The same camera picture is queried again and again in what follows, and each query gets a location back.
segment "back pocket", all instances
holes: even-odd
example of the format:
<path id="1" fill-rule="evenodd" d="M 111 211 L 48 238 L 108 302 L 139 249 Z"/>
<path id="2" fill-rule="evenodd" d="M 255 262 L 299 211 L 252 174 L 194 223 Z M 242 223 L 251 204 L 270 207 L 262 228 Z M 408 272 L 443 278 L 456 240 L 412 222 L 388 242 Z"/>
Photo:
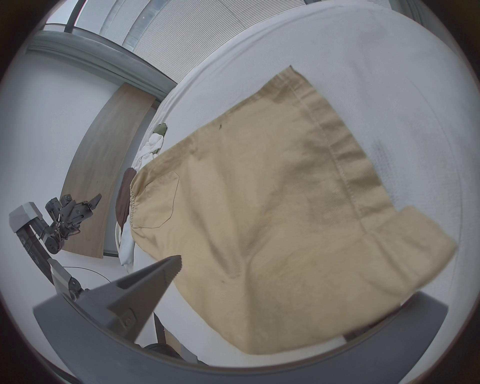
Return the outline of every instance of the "back pocket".
<path id="1" fill-rule="evenodd" d="M 153 180 L 135 198 L 133 228 L 157 228 L 171 218 L 179 176 L 171 171 Z"/>

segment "wooden panel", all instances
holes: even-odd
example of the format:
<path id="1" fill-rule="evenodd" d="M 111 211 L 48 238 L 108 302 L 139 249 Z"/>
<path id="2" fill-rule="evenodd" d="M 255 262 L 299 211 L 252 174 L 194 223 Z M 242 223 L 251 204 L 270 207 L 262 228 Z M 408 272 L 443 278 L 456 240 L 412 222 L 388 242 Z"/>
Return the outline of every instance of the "wooden panel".
<path id="1" fill-rule="evenodd" d="M 102 199 L 93 216 L 81 224 L 81 233 L 65 242 L 66 251 L 103 257 L 115 182 L 132 139 L 154 100 L 154 96 L 123 84 L 86 132 L 70 164 L 61 196 L 69 193 L 80 202 L 101 193 Z"/>

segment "beige garment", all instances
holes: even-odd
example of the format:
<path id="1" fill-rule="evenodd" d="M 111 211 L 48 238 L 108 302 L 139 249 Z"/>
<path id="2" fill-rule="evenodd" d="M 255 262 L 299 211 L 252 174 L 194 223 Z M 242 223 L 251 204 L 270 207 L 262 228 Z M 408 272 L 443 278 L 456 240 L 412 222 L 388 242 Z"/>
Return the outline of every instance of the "beige garment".
<path id="1" fill-rule="evenodd" d="M 292 68 L 147 164 L 131 200 L 135 242 L 158 260 L 181 254 L 179 292 L 250 354 L 375 321 L 455 250 L 415 208 L 396 212 L 343 121 Z"/>

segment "white sheet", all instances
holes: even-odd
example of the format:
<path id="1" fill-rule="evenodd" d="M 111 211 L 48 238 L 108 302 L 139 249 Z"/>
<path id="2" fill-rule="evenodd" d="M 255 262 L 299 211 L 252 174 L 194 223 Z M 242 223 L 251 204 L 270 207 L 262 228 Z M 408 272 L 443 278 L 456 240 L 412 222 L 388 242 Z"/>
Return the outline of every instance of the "white sheet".
<path id="1" fill-rule="evenodd" d="M 414 21 L 375 5 L 325 1 L 254 25 L 214 52 L 162 102 L 144 142 L 156 125 L 166 122 L 165 151 L 289 65 L 350 128 L 395 207 L 416 206 L 459 242 L 458 256 L 424 289 L 448 303 L 450 311 L 412 370 L 414 376 L 441 355 L 480 289 L 478 89 L 462 60 Z M 153 261 L 135 246 L 135 269 Z M 205 327 L 174 286 L 156 314 L 207 364 L 285 361 L 277 355 L 240 356 Z M 311 356 L 318 352 L 314 350 L 292 352 L 288 358 Z"/>

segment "wire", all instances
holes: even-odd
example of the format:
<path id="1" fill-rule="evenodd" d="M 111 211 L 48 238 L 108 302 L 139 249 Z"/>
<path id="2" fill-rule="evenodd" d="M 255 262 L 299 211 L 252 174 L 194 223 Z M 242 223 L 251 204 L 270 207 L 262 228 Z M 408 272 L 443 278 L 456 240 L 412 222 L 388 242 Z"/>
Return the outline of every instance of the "wire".
<path id="1" fill-rule="evenodd" d="M 87 271 L 92 271 L 92 272 L 95 272 L 97 275 L 100 275 L 102 276 L 106 281 L 108 281 L 109 283 L 111 283 L 110 280 L 108 280 L 105 276 L 103 276 L 101 273 L 98 273 L 97 271 L 94 271 L 92 269 L 88 269 L 88 268 L 84 268 L 84 267 L 63 267 L 63 268 L 78 268 L 78 269 L 86 269 Z"/>

